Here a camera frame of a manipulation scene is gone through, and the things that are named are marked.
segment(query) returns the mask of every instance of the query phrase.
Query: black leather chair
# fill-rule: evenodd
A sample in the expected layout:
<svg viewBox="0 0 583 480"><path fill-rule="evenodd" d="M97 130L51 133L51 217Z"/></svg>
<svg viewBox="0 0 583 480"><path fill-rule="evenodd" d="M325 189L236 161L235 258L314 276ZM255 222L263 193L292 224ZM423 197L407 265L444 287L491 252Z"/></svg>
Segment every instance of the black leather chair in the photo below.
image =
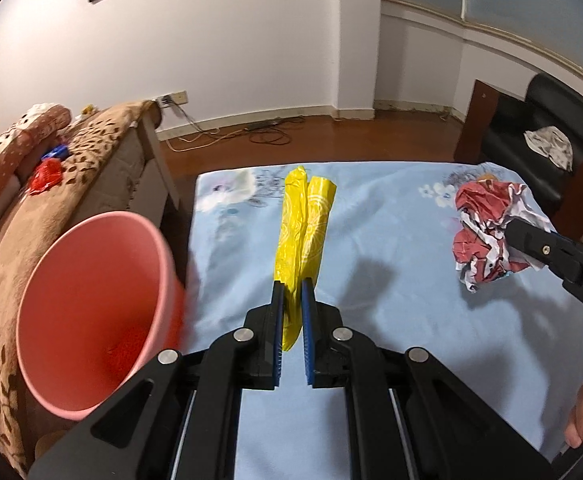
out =
<svg viewBox="0 0 583 480"><path fill-rule="evenodd" d="M571 142L571 173L532 151L526 130L556 126ZM476 81L454 160L486 160L514 170L561 234L583 236L583 97L558 79L540 73L524 99Z"/></svg>

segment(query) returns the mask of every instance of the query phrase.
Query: brown floor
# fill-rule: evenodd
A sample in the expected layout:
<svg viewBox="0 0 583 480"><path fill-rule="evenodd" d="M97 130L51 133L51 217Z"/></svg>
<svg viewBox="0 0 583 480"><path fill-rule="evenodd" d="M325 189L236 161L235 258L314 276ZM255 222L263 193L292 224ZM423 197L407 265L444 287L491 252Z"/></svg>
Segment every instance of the brown floor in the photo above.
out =
<svg viewBox="0 0 583 480"><path fill-rule="evenodd" d="M172 152L162 142L162 152L174 178L207 171L268 164L329 162L335 160L428 160L449 162L462 125L452 117L428 112L377 112L373 121L308 117L302 124L284 124L291 142L285 146L254 144L246 137L222 140L186 153ZM222 128L221 133L240 126ZM208 140L200 139L204 144ZM173 139L176 149L190 148Z"/></svg>

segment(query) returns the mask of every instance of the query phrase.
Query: wall molding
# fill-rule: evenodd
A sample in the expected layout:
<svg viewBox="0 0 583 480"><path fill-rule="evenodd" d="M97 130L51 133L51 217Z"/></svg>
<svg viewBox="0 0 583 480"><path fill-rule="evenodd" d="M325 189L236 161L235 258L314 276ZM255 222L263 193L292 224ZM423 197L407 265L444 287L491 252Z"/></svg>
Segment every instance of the wall molding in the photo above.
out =
<svg viewBox="0 0 583 480"><path fill-rule="evenodd" d="M394 16L396 18L403 18L407 19L412 22L420 23L422 25L426 25L428 27L437 28L438 30L443 30L448 34L452 34L454 36L458 36L463 41L467 43L474 43L481 47L491 48L493 50L498 50L507 56L513 56L511 53L507 52L506 50L502 50L498 47L495 47L493 44L485 43L481 41L481 38L476 35L476 32L486 34L493 38L507 40L511 43L516 44L517 46L522 46L527 48L528 50L539 54L546 59L560 65L562 68L569 70L569 72L573 73L574 75L583 79L583 67L574 63L570 59L566 58L565 56L555 52L551 49L548 49L538 43L534 43L531 40L523 38L522 36L518 36L516 34L512 34L511 32L507 32L506 30L501 30L500 28L490 27L489 25L483 25L481 23L470 22L467 20L462 20L458 16L452 16L450 14L446 14L445 12L440 12L439 10L430 9L429 7L416 4L410 2L408 0L382 0L388 4L395 4L396 9L392 9L392 6L383 6L382 14L387 16ZM418 19L417 16L405 14L404 10L405 7L407 9L412 9L420 13L428 14L429 16L433 16L436 18L440 18L444 20L447 27L441 28L439 23L435 22L426 22L425 20Z"/></svg>
<svg viewBox="0 0 583 480"><path fill-rule="evenodd" d="M428 103L415 103L412 101L392 101L389 99L375 99L373 107L376 110L391 110L401 112L432 112L442 116L450 115L461 123L465 122L465 114L456 110L453 106L443 106Z"/></svg>
<svg viewBox="0 0 583 480"><path fill-rule="evenodd" d="M278 108L276 110L262 110L246 114L237 114L206 121L198 121L198 125L204 130L214 130L226 126L236 126L237 124L255 123L256 121L268 121L276 118L288 118L297 116L319 116L328 115L334 119L358 119L371 120L375 117L373 108L361 109L338 109L331 105L306 106L299 108ZM184 124L175 128L168 128L157 132L159 140L175 139L175 137L185 136L196 132L193 124Z"/></svg>

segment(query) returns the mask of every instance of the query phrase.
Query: folded yellow bag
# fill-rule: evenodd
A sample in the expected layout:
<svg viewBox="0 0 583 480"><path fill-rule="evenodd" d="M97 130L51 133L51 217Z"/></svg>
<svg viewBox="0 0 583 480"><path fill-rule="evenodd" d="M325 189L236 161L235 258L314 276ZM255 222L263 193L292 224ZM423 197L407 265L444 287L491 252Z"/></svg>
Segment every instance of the folded yellow bag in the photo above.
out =
<svg viewBox="0 0 583 480"><path fill-rule="evenodd" d="M285 179L282 223L273 279L285 285L285 312L282 349L289 350L300 334L302 308L300 282L316 283L325 244L329 211L334 203L335 184L312 177L307 188L305 168L297 167Z"/></svg>

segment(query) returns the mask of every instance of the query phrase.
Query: red plastic bag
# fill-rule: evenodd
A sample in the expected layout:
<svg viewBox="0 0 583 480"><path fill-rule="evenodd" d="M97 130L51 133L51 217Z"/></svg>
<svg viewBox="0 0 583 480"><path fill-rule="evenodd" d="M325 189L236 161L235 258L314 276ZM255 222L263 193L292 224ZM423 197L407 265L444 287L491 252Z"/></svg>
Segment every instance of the red plastic bag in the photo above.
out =
<svg viewBox="0 0 583 480"><path fill-rule="evenodd" d="M57 158L43 160L29 181L29 194L37 195L62 182L62 165Z"/></svg>

